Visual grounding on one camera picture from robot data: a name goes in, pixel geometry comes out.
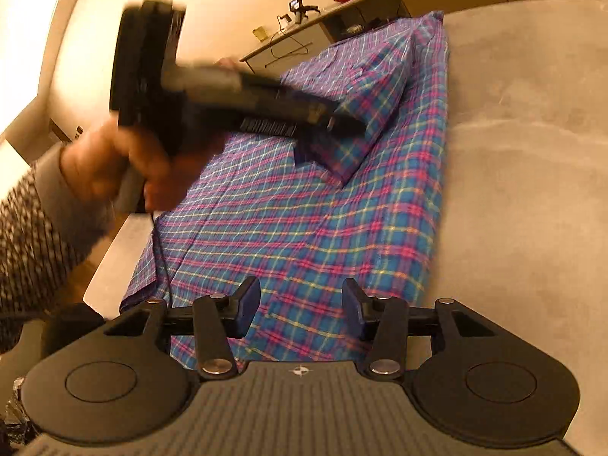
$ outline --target forearm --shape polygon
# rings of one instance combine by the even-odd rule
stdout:
[[[74,196],[59,167],[59,150],[46,155],[0,202],[0,314],[48,309],[106,231],[105,205]],[[18,341],[21,326],[0,320],[0,352]]]

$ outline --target human hand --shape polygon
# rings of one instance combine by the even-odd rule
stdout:
[[[111,115],[63,149],[60,168],[74,195],[84,203],[116,198],[129,163],[146,179],[147,211],[168,211],[186,196],[214,155],[224,150],[218,133],[200,149],[169,159],[156,136],[143,127],[118,127]]]

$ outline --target plaid shirt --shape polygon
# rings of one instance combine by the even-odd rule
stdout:
[[[292,142],[234,136],[157,220],[160,242],[148,242],[122,308],[167,298],[160,243],[174,306],[260,279],[252,327],[230,340],[240,361],[360,357],[364,346],[345,330],[343,280],[413,303],[424,291],[441,204],[447,55],[442,15],[433,13],[335,44],[287,72],[285,81],[341,99],[378,135],[332,146],[334,174],[294,166]],[[382,67],[390,77],[375,73]],[[328,183],[335,173],[341,184]],[[194,368],[193,338],[174,337],[171,354]]]

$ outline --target sleeve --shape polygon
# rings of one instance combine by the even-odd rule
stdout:
[[[16,345],[22,329],[6,316],[48,310],[112,219],[110,208],[74,197],[59,155],[58,146],[0,202],[0,353]]]

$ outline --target barcode label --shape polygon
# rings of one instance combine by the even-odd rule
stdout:
[[[293,138],[296,133],[297,123],[286,121],[268,120],[261,118],[245,118],[242,120],[239,130],[245,133],[257,133],[258,135],[272,135]]]

